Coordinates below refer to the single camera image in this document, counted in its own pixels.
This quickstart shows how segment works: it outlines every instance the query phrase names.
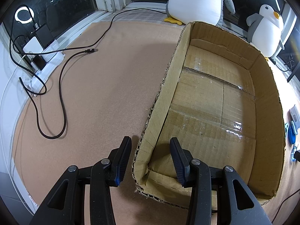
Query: small penguin plush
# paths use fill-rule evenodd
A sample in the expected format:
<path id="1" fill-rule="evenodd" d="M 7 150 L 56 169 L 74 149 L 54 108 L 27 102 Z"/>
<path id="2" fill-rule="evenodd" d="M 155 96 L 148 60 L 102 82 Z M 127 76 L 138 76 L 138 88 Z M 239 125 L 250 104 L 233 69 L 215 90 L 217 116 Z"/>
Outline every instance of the small penguin plush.
<path id="1" fill-rule="evenodd" d="M 224 3 L 234 14 L 235 8 L 232 0 L 169 0 L 166 5 L 168 17 L 164 21 L 179 25 L 202 21 L 221 27 Z"/>
<path id="2" fill-rule="evenodd" d="M 259 49 L 266 58 L 275 53 L 278 44 L 284 50 L 281 40 L 283 20 L 271 6 L 262 5 L 259 14 L 252 14 L 246 22 L 249 26 L 247 41 Z"/>

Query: yellow penguin foot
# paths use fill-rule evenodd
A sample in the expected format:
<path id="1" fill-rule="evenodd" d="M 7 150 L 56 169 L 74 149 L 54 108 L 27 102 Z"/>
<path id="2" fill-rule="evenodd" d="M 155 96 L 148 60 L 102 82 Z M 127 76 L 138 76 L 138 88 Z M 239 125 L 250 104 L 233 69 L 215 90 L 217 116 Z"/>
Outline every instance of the yellow penguin foot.
<path id="1" fill-rule="evenodd" d="M 177 19 L 173 19 L 171 17 L 165 18 L 164 19 L 165 22 L 170 22 L 172 24 L 178 24 L 178 25 L 182 25 L 182 22 L 177 20 Z"/>

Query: orange beak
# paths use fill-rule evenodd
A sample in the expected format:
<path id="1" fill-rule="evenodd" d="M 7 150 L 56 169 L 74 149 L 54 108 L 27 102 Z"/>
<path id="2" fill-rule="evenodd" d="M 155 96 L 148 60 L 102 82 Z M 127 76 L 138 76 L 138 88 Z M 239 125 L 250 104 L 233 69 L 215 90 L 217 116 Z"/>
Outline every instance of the orange beak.
<path id="1" fill-rule="evenodd" d="M 277 19 L 280 18 L 280 15 L 279 15 L 277 12 L 275 12 L 275 11 L 274 11 L 274 16 L 275 16 L 275 18 L 277 18 Z"/>

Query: cardboard box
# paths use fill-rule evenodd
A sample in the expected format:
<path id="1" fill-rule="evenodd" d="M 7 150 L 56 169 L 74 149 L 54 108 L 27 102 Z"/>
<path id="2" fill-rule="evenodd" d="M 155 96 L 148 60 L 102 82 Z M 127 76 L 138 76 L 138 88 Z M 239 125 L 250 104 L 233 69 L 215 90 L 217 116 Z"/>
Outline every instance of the cardboard box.
<path id="1" fill-rule="evenodd" d="M 176 179 L 169 152 L 177 137 L 211 167 L 231 165 L 261 202 L 273 196 L 284 163 L 284 120 L 263 55 L 213 25 L 182 31 L 138 144 L 132 172 L 137 191 L 188 208 L 191 188 Z M 217 209 L 216 193 L 212 193 Z"/>

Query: white penguin belly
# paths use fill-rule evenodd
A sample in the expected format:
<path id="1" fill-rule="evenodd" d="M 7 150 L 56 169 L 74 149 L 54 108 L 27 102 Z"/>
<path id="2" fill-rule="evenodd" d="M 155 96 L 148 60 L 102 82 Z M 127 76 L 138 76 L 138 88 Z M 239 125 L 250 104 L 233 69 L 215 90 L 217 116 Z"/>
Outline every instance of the white penguin belly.
<path id="1" fill-rule="evenodd" d="M 203 21 L 216 25 L 221 16 L 221 0 L 169 0 L 168 11 L 185 24 Z"/>
<path id="2" fill-rule="evenodd" d="M 263 18 L 253 34 L 252 43 L 265 57 L 269 58 L 275 53 L 280 36 L 280 29 L 268 19 Z"/>

